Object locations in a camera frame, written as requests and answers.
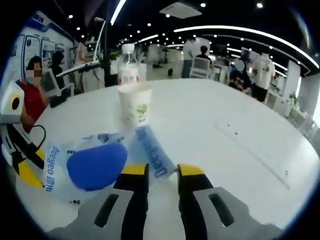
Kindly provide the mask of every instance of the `paper cup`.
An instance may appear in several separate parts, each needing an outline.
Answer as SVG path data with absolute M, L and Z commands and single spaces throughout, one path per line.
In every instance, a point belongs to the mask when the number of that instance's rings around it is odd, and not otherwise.
M 134 127 L 149 123 L 151 85 L 129 83 L 118 87 L 120 104 L 125 121 Z

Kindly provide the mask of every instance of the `wall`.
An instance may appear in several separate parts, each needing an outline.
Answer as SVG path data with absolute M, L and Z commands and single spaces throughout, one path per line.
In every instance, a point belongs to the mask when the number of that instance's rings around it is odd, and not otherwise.
M 314 116 L 318 102 L 319 89 L 320 73 L 302 78 L 298 95 L 298 102 L 302 112 L 306 111 L 308 114 Z
M 301 75 L 300 66 L 290 60 L 288 64 L 287 77 L 286 77 L 285 88 L 283 92 L 283 96 L 286 99 L 289 98 L 290 94 L 296 93 L 300 75 Z
M 55 51 L 65 52 L 66 48 L 73 47 L 74 40 L 53 23 L 42 12 L 37 11 L 29 20 L 17 37 L 8 60 L 2 84 L 9 81 L 21 80 L 24 69 L 33 56 L 42 58 L 42 68 L 45 70 L 51 64 L 51 56 Z M 61 64 L 66 70 L 65 60 Z
M 312 115 L 314 121 L 318 124 L 318 126 L 320 126 L 319 90 L 320 73 L 302 78 L 298 96 L 300 110 L 302 112 L 306 111 L 308 114 Z M 320 156 L 320 130 L 318 130 L 315 134 L 311 144 Z

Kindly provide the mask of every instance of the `plastic water bottle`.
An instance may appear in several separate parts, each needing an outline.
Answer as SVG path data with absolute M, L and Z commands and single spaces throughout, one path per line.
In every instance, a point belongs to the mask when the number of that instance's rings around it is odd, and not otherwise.
M 139 82 L 139 65 L 134 51 L 133 43 L 122 45 L 122 56 L 118 65 L 119 85 Z

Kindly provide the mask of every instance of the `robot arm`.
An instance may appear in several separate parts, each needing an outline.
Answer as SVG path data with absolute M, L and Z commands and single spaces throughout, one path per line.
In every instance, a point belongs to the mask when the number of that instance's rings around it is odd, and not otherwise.
M 43 152 L 29 139 L 21 124 L 24 97 L 24 91 L 14 81 L 8 84 L 0 96 L 1 151 L 7 163 L 13 166 L 24 182 L 42 188 L 43 184 L 22 155 L 24 153 L 36 166 L 44 169 Z

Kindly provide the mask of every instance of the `air vent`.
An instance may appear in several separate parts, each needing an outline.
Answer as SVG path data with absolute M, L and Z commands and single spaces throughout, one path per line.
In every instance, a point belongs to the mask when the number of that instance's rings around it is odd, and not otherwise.
M 160 13 L 165 15 L 169 14 L 170 16 L 178 19 L 187 19 L 202 15 L 198 10 L 182 2 L 175 2 L 170 6 L 167 6 L 165 9 L 161 10 Z

